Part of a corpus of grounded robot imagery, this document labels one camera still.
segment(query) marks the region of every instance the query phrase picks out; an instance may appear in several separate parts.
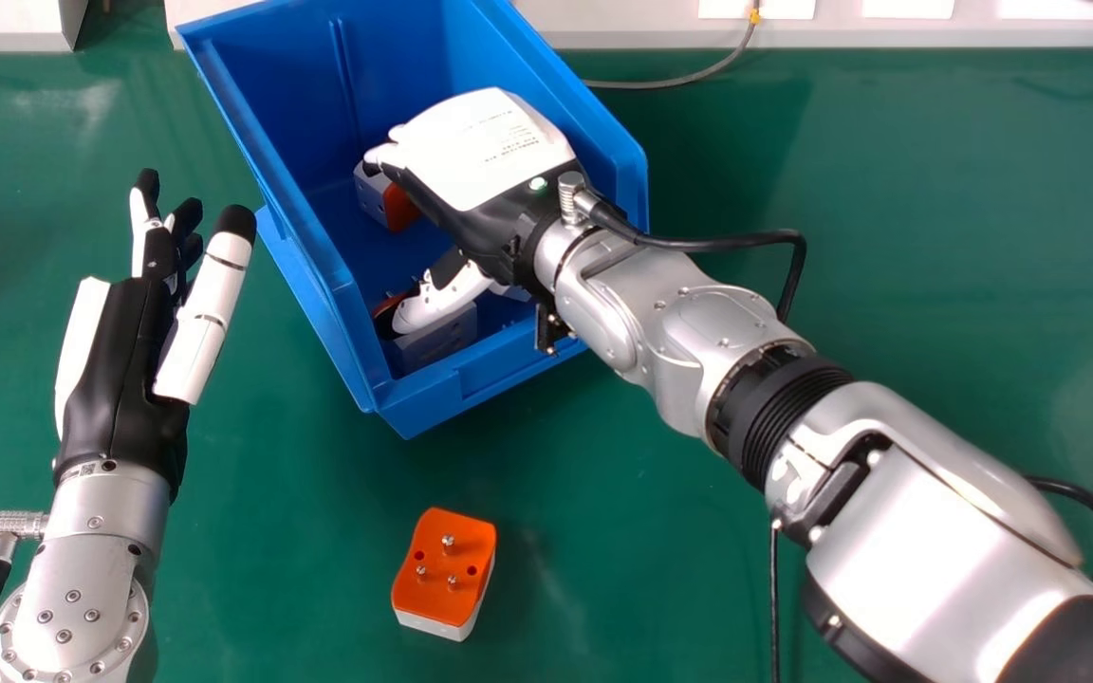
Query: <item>orange power plug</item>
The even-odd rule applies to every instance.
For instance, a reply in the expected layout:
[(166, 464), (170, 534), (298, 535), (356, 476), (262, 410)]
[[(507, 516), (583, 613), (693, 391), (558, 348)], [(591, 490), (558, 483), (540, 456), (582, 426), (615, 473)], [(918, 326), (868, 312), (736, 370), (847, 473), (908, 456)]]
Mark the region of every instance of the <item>orange power plug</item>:
[(409, 628), (459, 643), (467, 639), (494, 566), (491, 522), (430, 508), (416, 522), (412, 545), (395, 576), (395, 616)]

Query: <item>green table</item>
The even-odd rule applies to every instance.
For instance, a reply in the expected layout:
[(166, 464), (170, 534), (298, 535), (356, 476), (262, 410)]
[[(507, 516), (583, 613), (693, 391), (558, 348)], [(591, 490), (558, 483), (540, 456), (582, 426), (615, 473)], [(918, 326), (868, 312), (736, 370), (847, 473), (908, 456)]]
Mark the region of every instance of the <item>green table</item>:
[[(69, 304), (126, 274), (138, 168), (166, 207), (260, 202), (161, 12), (91, 14), (79, 54), (0, 56), (0, 508), (47, 508)], [(572, 57), (627, 78), (709, 58)], [(806, 231), (795, 327), (1004, 462), (1093, 488), (1093, 51), (771, 52), (607, 101), (649, 155), (659, 233)], [(774, 295), (784, 260), (701, 262)], [(391, 614), (430, 506), (500, 528), (467, 644)], [(1067, 516), (1093, 558), (1093, 520)], [(785, 678), (856, 680), (799, 613), (801, 561), (784, 549)], [(160, 680), (762, 680), (766, 514), (595, 357), (400, 440), (259, 249), (154, 613)]]

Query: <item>metal bolt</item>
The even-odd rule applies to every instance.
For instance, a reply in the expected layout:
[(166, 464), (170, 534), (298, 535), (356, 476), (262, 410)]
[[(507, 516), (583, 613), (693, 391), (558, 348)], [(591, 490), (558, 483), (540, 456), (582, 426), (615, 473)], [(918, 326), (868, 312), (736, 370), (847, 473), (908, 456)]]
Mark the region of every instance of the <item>metal bolt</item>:
[(567, 172), (559, 177), (559, 212), (567, 225), (580, 222), (580, 212), (576, 211), (576, 193), (585, 189), (585, 175), (579, 172)]

